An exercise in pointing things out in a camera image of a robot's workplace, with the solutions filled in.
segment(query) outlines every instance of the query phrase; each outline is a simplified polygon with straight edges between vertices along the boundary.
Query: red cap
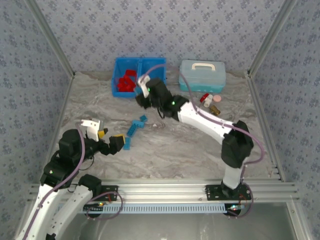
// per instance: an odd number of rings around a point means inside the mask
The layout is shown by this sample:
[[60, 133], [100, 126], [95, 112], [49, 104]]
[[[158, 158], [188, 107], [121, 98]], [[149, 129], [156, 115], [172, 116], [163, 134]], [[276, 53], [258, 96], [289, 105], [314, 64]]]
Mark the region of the red cap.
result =
[[209, 96], [209, 93], [206, 93], [205, 95], [203, 95], [203, 96], [200, 98], [200, 103], [202, 103], [208, 96]]

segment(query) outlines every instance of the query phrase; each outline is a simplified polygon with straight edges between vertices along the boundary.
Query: marble surface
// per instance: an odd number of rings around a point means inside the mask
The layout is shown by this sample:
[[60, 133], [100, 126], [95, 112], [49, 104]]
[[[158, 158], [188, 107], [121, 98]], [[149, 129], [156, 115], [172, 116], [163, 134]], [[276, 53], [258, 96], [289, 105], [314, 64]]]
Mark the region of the marble surface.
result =
[[[143, 109], [135, 99], [114, 98], [111, 92], [111, 72], [77, 72], [70, 90], [62, 127], [58, 139], [68, 129], [75, 128], [81, 119], [98, 118], [104, 121], [109, 132], [104, 139], [116, 134], [126, 134], [133, 120], [145, 114], [148, 122], [139, 128], [131, 139], [130, 150], [116, 155], [95, 155], [93, 166], [86, 173], [101, 179], [118, 178], [202, 178], [222, 179], [225, 164], [221, 160], [221, 146], [198, 129], [171, 118], [161, 119], [156, 109]], [[215, 105], [222, 119], [247, 123], [249, 131], [263, 141], [257, 115], [246, 79], [227, 73], [222, 101]], [[167, 86], [173, 94], [188, 97], [179, 89], [178, 75], [167, 72]], [[199, 102], [202, 93], [195, 93]], [[260, 149], [255, 144], [248, 160], [256, 160]], [[81, 168], [91, 164], [88, 160]], [[272, 163], [266, 154], [264, 160], [250, 165], [245, 172], [249, 178], [269, 178]]]

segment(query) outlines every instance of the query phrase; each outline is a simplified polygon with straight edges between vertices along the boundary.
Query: blue toy piece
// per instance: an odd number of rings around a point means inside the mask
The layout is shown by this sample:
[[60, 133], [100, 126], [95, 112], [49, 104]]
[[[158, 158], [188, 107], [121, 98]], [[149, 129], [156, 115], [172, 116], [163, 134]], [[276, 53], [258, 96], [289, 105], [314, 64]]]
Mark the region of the blue toy piece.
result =
[[136, 131], [137, 131], [138, 126], [135, 124], [132, 124], [131, 127], [129, 128], [128, 132], [126, 133], [126, 135], [130, 138], [132, 138]]
[[145, 127], [145, 123], [143, 121], [133, 120], [132, 125], [136, 125], [138, 128], [143, 129]]
[[123, 146], [123, 150], [130, 150], [130, 142], [131, 142], [131, 138], [130, 137], [126, 137], [125, 138], [125, 144]]
[[146, 115], [142, 115], [140, 117], [140, 121], [145, 123], [146, 121], [148, 121], [148, 118], [146, 117]]

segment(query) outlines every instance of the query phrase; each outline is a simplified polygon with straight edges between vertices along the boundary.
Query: white handle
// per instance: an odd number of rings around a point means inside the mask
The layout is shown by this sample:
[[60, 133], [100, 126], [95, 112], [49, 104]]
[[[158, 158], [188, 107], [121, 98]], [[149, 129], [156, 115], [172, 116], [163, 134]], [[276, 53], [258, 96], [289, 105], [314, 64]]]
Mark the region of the white handle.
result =
[[201, 67], [210, 67], [212, 69], [212, 71], [215, 71], [216, 70], [216, 67], [215, 65], [211, 64], [211, 63], [204, 63], [204, 62], [197, 62], [197, 63], [194, 63], [192, 64], [191, 66], [191, 69], [196, 69], [197, 66], [201, 66]]

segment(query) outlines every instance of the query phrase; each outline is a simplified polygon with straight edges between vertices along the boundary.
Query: blue patterned wall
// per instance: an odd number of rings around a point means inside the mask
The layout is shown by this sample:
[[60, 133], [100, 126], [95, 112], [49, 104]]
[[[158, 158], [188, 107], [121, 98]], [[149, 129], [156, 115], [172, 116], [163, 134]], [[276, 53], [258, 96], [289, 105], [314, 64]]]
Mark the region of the blue patterned wall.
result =
[[283, 0], [37, 0], [73, 70], [115, 58], [216, 60], [248, 69]]
[[320, 1], [300, 0], [255, 76], [287, 180], [320, 239]]
[[23, 0], [0, 1], [0, 239], [39, 181], [68, 76]]

